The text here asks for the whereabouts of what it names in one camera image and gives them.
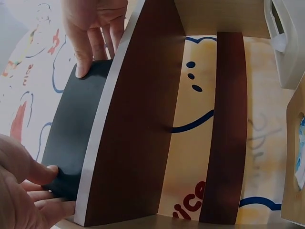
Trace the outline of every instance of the finger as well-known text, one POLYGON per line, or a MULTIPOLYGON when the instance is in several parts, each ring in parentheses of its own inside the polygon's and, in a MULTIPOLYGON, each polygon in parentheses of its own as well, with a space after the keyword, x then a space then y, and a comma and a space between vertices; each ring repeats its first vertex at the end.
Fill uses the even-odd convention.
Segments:
POLYGON ((122 15, 110 22, 110 36, 113 43, 114 53, 116 53, 124 33, 125 15, 122 15))
POLYGON ((31 197, 33 202, 54 198, 53 193, 49 191, 32 191, 32 192, 28 192, 28 195, 31 197))
POLYGON ((88 36, 92 47, 94 59, 96 61, 106 60, 105 42, 100 28, 92 28, 88 30, 88 36))
POLYGON ((88 33, 68 20, 66 20, 64 25, 77 58, 76 77, 82 78, 88 73, 92 64, 92 48, 88 33))
POLYGON ((74 215, 75 201, 49 202, 41 209, 46 228, 50 228, 62 219, 74 215))
POLYGON ((30 171, 27 179, 34 184, 46 185, 51 183, 58 174, 57 166, 43 166, 38 162, 31 160, 30 171))
POLYGON ((35 202, 35 207, 41 210, 43 207, 48 205, 51 202, 63 202, 64 200, 62 198, 52 198, 52 199, 42 199, 37 202, 35 202))
POLYGON ((27 192, 43 191, 43 188, 40 185, 34 184, 34 183, 32 183, 32 182, 30 182, 28 180, 23 181, 20 185, 27 192))
POLYGON ((110 25, 105 25, 103 26, 103 34, 104 34, 104 38, 105 38, 105 42, 107 44, 107 48, 110 54, 110 58, 113 59, 114 58, 114 48, 113 48, 113 43, 111 40, 111 36, 110 36, 110 25))

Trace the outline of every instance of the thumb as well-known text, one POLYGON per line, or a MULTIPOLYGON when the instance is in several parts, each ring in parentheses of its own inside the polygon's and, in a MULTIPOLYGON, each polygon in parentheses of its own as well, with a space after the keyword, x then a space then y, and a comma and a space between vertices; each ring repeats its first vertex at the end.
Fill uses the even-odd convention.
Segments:
POLYGON ((65 30, 74 47, 77 59, 76 77, 84 77, 92 64, 93 54, 87 31, 74 25, 68 19, 64 20, 65 30))
POLYGON ((45 167, 38 162, 31 160, 29 175, 27 179, 34 184, 46 185, 51 183, 58 174, 57 166, 45 167))

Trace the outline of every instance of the blue outline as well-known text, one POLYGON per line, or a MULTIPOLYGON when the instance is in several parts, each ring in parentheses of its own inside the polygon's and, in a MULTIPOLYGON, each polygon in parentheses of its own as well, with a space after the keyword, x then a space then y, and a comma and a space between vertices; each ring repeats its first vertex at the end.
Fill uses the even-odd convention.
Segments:
POLYGON ((194 129, 194 128, 200 126, 201 124, 205 123, 206 121, 208 121, 213 116, 214 116, 214 110, 211 110, 208 113, 206 113, 204 116, 193 121, 192 123, 189 123, 189 124, 186 124, 183 126, 173 127, 172 134, 181 133, 181 132, 185 132, 185 131, 194 129))
MULTIPOLYGON (((29 93, 30 93, 30 91, 25 92, 25 93, 21 96, 20 102, 21 102, 22 98, 25 96, 25 94, 29 94, 29 93)), ((34 102, 34 95, 33 95, 33 93, 31 93, 31 96, 32 96, 32 103, 31 103, 31 105, 30 105, 30 116, 29 116, 29 121, 28 121, 27 127, 29 127, 30 120, 31 120, 31 117, 32 117, 32 111, 33 111, 33 109, 32 109, 33 102, 34 102)))
POLYGON ((37 161, 37 160, 38 160, 38 156, 39 156, 39 154, 40 154, 40 147, 41 147, 41 136, 42 136, 42 132, 43 132, 44 128, 46 128, 47 126, 52 126, 52 123, 46 123, 46 124, 45 124, 45 125, 42 127, 42 129, 41 129, 40 136, 39 136, 38 153, 37 153, 37 156, 36 156, 35 161, 37 161))
POLYGON ((282 204, 276 204, 272 200, 269 200, 265 197, 248 197, 242 199, 239 203, 239 207, 250 205, 250 204, 261 204, 268 207, 271 211, 280 211, 282 204))
POLYGON ((63 90, 59 90, 57 89, 56 85, 55 85, 55 80, 54 80, 54 72, 55 72, 55 62, 57 60, 58 54, 61 52, 61 49, 63 48, 63 46, 65 46, 65 44, 67 43, 67 39, 66 39, 67 35, 65 35, 65 42, 62 44, 61 48, 58 50, 58 53, 55 56, 54 62, 53 62, 53 74, 52 74, 52 85, 53 85, 53 89, 56 93, 61 94, 63 93, 63 90))
POLYGON ((192 38, 192 37, 186 37, 185 39, 186 39, 187 41, 194 42, 194 43, 196 43, 196 44, 199 44, 201 41, 206 40, 206 39, 210 39, 210 40, 213 40, 213 41, 217 41, 217 38, 215 38, 215 37, 201 37, 201 38, 199 38, 199 39, 192 38))
POLYGON ((46 49, 46 47, 43 48, 43 50, 41 50, 39 53, 33 55, 33 56, 26 56, 25 58, 32 58, 32 57, 35 57, 37 56, 38 54, 42 53, 44 50, 46 49))

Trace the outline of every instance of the dark brown wooden board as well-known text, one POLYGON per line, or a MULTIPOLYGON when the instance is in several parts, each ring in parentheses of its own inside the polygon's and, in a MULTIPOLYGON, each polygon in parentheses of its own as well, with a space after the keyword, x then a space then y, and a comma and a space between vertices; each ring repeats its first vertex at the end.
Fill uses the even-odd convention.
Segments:
POLYGON ((174 1, 146 0, 119 70, 102 130, 84 226, 157 214, 184 42, 174 1))
POLYGON ((213 132, 199 221, 235 224, 247 140, 247 75, 242 33, 217 33, 216 67, 213 132))

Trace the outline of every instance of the light wood surface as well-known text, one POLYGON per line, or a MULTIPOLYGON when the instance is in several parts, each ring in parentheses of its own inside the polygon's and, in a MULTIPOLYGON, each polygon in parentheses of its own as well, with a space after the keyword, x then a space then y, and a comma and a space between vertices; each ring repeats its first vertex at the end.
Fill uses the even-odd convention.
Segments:
MULTIPOLYGON (((83 227, 66 220, 58 223, 57 227, 59 229, 83 229, 83 227)), ((155 215, 126 222, 92 227, 92 229, 302 229, 302 227, 289 222, 268 225, 217 225, 155 215)))
POLYGON ((264 0, 175 0, 185 34, 216 35, 218 31, 243 32, 269 38, 264 0))
POLYGON ((305 189, 299 190, 295 164, 299 152, 299 128, 305 114, 305 78, 287 107, 287 163, 282 218, 305 225, 305 189))

